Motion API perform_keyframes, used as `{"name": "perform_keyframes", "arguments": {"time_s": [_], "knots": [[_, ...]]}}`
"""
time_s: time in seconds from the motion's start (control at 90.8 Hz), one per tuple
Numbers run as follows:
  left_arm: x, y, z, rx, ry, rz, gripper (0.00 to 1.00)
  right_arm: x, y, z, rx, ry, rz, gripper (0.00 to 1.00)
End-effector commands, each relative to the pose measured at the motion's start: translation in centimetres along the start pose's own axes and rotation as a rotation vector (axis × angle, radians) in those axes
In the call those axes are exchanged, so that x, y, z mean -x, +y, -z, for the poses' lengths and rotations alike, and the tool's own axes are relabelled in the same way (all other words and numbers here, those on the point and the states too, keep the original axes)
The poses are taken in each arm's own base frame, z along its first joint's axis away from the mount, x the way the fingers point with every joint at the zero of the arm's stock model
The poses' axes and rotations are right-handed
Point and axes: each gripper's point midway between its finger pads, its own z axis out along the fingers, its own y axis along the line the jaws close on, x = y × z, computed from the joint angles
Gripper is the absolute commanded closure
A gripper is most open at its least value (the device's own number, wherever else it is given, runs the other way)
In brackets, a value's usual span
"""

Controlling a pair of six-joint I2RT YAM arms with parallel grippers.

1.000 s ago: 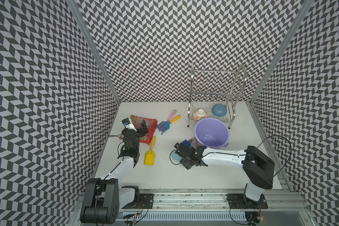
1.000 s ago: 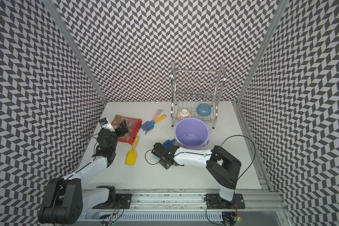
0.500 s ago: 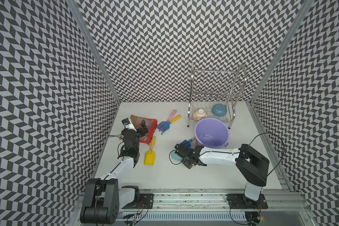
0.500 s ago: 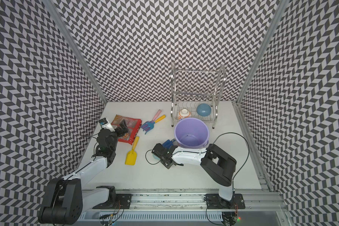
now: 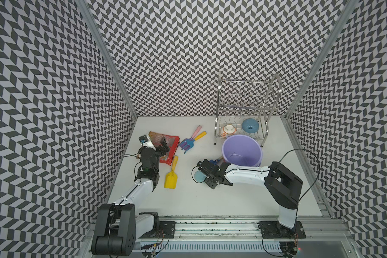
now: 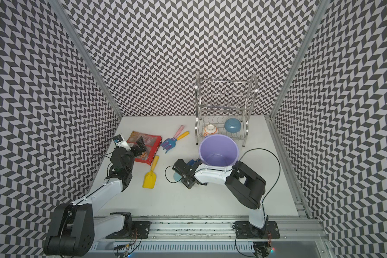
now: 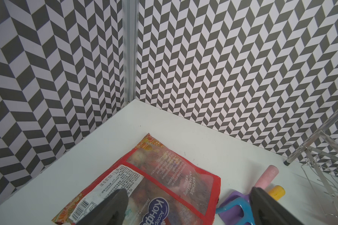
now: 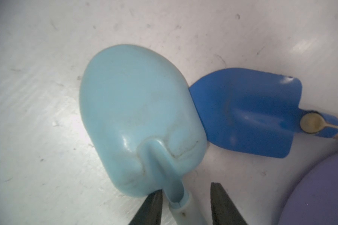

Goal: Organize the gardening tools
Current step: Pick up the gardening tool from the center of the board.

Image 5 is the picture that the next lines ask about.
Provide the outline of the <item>blue fork yellow handle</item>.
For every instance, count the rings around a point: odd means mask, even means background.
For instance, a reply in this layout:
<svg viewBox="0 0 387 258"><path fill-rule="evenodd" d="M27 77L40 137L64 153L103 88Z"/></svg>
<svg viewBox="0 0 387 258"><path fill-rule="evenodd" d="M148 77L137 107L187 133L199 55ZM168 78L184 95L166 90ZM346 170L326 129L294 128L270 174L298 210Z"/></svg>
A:
<svg viewBox="0 0 387 258"><path fill-rule="evenodd" d="M203 131L201 132L197 137L195 137L193 140L188 140L187 141L187 144L184 146L184 154L186 154L186 152L190 149L192 149L194 147L194 142L201 139L202 137L204 137L206 135L206 131Z"/></svg>

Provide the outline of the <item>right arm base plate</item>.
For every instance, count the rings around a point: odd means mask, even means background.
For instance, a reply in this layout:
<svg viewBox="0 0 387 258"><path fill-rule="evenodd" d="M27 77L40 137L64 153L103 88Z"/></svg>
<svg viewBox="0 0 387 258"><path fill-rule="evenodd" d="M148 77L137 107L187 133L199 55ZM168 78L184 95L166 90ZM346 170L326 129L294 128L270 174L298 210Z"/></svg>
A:
<svg viewBox="0 0 387 258"><path fill-rule="evenodd" d="M278 221L260 221L258 228L267 239L305 239L306 234L300 221L296 221L294 228L282 226Z"/></svg>

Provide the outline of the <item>purple rake pink handle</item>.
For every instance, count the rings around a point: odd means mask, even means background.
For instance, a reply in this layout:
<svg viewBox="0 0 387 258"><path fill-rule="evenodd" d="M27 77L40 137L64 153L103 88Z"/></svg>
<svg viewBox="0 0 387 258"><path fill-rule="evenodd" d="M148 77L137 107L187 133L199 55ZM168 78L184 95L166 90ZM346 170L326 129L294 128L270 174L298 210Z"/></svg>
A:
<svg viewBox="0 0 387 258"><path fill-rule="evenodd" d="M188 140L193 140L193 138L199 134L199 131L201 130L201 128L202 128L202 126L199 125L199 126L197 127L197 129L195 129L195 131L194 131L194 133L192 134L192 136L191 136L190 138L184 139L184 140L179 144L179 147L183 148L183 147L187 144L187 141L188 141Z"/></svg>

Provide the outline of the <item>blue plastic trowel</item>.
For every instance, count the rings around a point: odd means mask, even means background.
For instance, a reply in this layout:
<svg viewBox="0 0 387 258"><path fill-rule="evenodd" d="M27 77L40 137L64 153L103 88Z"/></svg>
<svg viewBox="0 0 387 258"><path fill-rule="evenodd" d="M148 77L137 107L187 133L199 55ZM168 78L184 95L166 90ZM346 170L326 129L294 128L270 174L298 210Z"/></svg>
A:
<svg viewBox="0 0 387 258"><path fill-rule="evenodd" d="M222 162L224 161L224 158L223 156L219 157L218 159L214 159L214 160L209 160L213 165L217 165L217 166L220 166L222 164ZM193 179L198 182L198 183L202 183L205 181L206 179L206 175L201 172L200 170L197 170L194 174L193 174Z"/></svg>

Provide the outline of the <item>purple plastic bucket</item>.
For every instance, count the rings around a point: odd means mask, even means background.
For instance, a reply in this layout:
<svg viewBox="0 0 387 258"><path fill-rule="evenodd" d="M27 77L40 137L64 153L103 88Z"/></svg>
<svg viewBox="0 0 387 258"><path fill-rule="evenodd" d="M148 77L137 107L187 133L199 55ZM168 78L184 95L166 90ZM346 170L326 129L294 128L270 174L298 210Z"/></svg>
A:
<svg viewBox="0 0 387 258"><path fill-rule="evenodd" d="M242 134L229 136L221 150L226 162L239 166L258 167L263 158L261 145L253 138Z"/></svg>

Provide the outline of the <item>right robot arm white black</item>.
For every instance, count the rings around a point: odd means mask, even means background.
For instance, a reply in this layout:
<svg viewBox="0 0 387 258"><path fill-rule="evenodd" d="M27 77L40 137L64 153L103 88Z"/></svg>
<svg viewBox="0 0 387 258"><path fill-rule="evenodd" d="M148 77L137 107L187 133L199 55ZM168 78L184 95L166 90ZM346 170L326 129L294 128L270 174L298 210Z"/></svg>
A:
<svg viewBox="0 0 387 258"><path fill-rule="evenodd" d="M240 183L265 187L279 205L279 229L295 230L303 181L280 162L274 161L265 167L246 167L229 162L218 166L205 159L197 163L197 168L205 175L204 182L211 189L221 184L234 186Z"/></svg>

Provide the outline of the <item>yellow plastic shovel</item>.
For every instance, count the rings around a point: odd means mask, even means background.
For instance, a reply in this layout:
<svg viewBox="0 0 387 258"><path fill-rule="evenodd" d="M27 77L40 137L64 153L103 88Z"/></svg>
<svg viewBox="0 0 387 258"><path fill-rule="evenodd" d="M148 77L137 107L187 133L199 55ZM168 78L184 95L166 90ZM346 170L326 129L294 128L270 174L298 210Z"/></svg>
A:
<svg viewBox="0 0 387 258"><path fill-rule="evenodd" d="M164 187L167 189L175 189L177 184L177 174L175 173L178 156L174 156L171 171L166 175Z"/></svg>

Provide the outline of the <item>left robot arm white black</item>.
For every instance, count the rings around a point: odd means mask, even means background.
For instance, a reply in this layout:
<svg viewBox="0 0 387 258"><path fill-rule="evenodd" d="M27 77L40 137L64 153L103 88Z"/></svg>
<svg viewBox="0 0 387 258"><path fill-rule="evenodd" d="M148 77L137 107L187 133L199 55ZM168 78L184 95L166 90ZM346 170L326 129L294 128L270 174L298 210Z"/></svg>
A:
<svg viewBox="0 0 387 258"><path fill-rule="evenodd" d="M113 203L101 205L91 243L93 255L129 256L136 240L159 227L156 212L136 214L142 204L157 187L160 178L160 158L170 151L165 138L156 147L145 134L139 137L142 147L138 150L141 167L134 185Z"/></svg>

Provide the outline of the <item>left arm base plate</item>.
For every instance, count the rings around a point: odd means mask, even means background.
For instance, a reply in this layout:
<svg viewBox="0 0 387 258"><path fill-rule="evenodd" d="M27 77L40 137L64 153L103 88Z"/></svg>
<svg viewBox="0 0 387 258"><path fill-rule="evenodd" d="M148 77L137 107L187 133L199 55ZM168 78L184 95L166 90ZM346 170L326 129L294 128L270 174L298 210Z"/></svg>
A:
<svg viewBox="0 0 387 258"><path fill-rule="evenodd" d="M141 239L153 239L153 238L164 238L165 239L174 239L175 236L176 221L160 221L157 226L154 226L154 229L143 234Z"/></svg>

